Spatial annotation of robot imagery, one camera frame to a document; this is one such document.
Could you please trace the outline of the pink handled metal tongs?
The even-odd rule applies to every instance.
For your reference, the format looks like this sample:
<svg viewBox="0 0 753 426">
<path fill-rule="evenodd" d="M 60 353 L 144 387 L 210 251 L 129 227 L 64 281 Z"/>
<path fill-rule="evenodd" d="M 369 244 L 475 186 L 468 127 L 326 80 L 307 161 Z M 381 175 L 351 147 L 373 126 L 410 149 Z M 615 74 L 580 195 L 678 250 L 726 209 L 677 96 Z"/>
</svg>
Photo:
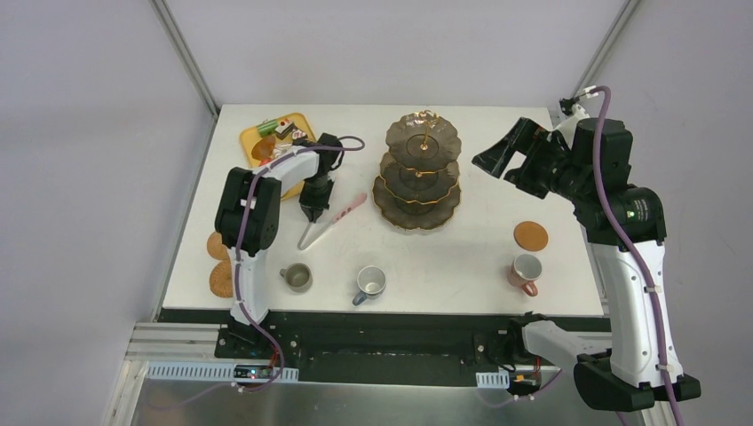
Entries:
<svg viewBox="0 0 753 426">
<path fill-rule="evenodd" d="M 355 209 L 357 209 L 360 205 L 364 204 L 367 200 L 368 196 L 365 192 L 358 193 L 352 201 L 343 207 L 339 212 L 337 212 L 330 220 L 328 220 L 324 225 L 322 225 L 319 230 L 314 234 L 313 237 L 309 238 L 308 234 L 313 229 L 315 223 L 309 222 L 306 225 L 306 228 L 304 229 L 298 243 L 297 243 L 297 249 L 298 250 L 305 250 L 308 247 L 310 247 L 316 240 L 318 240 L 331 226 L 337 224 L 340 222 L 344 217 L 352 213 Z"/>
</svg>

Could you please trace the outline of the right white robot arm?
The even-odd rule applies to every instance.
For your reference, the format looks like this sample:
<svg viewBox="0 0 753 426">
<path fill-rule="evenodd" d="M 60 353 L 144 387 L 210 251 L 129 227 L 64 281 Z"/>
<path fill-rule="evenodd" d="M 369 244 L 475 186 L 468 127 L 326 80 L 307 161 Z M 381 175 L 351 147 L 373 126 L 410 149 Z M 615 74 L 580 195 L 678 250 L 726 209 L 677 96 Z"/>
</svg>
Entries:
<svg viewBox="0 0 753 426">
<path fill-rule="evenodd" d="M 596 346 L 542 314 L 513 318 L 491 357 L 507 365 L 541 358 L 570 374 L 591 409 L 636 412 L 658 401 L 701 396 L 682 367 L 666 317 L 667 236 L 662 202 L 630 183 L 633 137 L 623 122 L 577 121 L 570 136 L 519 119 L 472 163 L 537 198 L 550 193 L 574 206 L 606 291 L 612 342 Z"/>
</svg>

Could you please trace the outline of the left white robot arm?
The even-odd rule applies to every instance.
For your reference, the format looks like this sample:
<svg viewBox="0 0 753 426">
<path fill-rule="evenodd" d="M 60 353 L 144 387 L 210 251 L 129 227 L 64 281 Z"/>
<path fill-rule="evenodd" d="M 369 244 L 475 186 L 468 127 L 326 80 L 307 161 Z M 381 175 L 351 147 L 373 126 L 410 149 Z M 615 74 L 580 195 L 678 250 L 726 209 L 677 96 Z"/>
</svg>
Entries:
<svg viewBox="0 0 753 426">
<path fill-rule="evenodd" d="M 342 163 L 343 138 L 323 133 L 315 142 L 295 141 L 282 156 L 252 170 L 231 169 L 215 217 L 215 230 L 231 261 L 233 305 L 227 323 L 250 359 L 264 357 L 271 336 L 260 323 L 269 312 L 266 258 L 281 229 L 281 197 L 301 183 L 299 205 L 313 224 L 329 209 L 331 172 Z"/>
</svg>

